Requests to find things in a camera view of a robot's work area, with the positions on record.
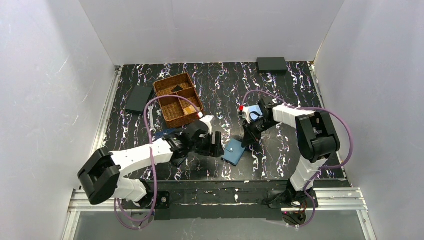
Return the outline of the blue card holder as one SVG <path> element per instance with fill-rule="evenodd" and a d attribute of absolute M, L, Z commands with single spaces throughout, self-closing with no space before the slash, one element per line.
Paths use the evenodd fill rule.
<path fill-rule="evenodd" d="M 237 166 L 245 150 L 246 148 L 242 147 L 241 141 L 231 138 L 230 141 L 225 145 L 222 159 L 233 166 Z"/>

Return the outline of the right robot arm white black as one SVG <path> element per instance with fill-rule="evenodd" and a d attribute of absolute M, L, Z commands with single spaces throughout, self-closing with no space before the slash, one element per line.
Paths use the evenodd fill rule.
<path fill-rule="evenodd" d="M 296 130 L 300 160 L 286 190 L 274 199 L 281 199 L 287 204 L 303 202 L 310 195 L 321 167 L 340 149 L 330 114 L 321 109 L 305 110 L 286 103 L 266 104 L 261 99 L 254 106 L 240 106 L 239 115 L 244 119 L 242 147 L 259 142 L 262 133 L 277 124 Z"/>

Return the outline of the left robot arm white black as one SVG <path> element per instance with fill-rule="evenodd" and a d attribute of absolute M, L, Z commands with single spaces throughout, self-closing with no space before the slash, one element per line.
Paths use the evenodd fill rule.
<path fill-rule="evenodd" d="M 97 149 L 80 169 L 77 177 L 91 205 L 99 205 L 118 198 L 147 204 L 154 191 L 143 180 L 127 176 L 151 165 L 172 163 L 180 167 L 190 153 L 220 158 L 224 155 L 222 128 L 213 122 L 213 116 L 177 128 L 151 144 L 109 152 Z"/>

